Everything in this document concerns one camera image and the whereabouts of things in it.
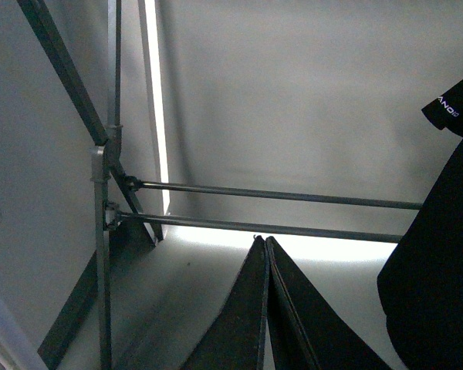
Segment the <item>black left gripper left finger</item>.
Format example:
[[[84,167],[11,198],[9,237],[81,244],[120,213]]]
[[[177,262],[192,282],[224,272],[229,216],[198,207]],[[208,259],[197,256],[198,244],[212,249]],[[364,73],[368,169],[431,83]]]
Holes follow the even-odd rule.
[[[182,369],[262,369],[270,263],[257,236],[217,318]]]

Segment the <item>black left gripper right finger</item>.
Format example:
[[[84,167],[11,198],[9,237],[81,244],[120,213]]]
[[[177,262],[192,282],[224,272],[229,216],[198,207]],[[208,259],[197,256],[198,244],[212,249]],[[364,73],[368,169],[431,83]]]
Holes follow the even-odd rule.
[[[268,321],[277,369],[389,369],[338,314],[274,237]]]

